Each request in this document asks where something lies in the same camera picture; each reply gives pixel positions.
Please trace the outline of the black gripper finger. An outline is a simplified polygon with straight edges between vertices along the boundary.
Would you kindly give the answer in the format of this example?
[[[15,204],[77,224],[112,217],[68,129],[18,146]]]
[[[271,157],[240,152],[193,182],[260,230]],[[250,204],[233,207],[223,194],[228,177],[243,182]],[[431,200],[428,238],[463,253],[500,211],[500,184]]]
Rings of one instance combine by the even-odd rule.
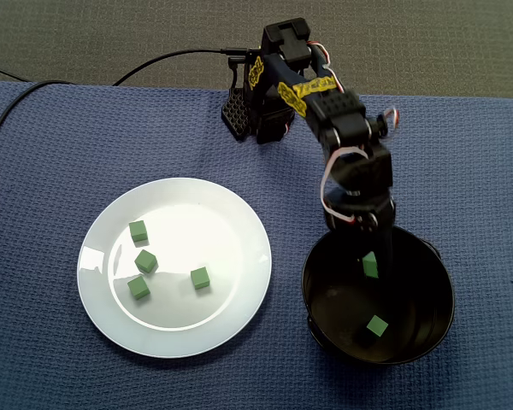
[[[379,231],[374,242],[374,255],[380,280],[390,280],[393,267],[392,228]]]
[[[349,274],[362,274],[362,252],[365,248],[364,231],[358,227],[341,227],[335,231],[336,256],[339,266]]]

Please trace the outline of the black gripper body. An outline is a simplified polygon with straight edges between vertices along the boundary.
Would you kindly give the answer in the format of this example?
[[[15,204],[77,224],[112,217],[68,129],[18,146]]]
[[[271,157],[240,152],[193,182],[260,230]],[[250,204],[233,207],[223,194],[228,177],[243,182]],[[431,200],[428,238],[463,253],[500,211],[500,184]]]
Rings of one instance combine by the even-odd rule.
[[[323,181],[337,186],[323,194],[323,211],[332,231],[375,234],[392,229],[392,155],[388,150],[335,150]]]

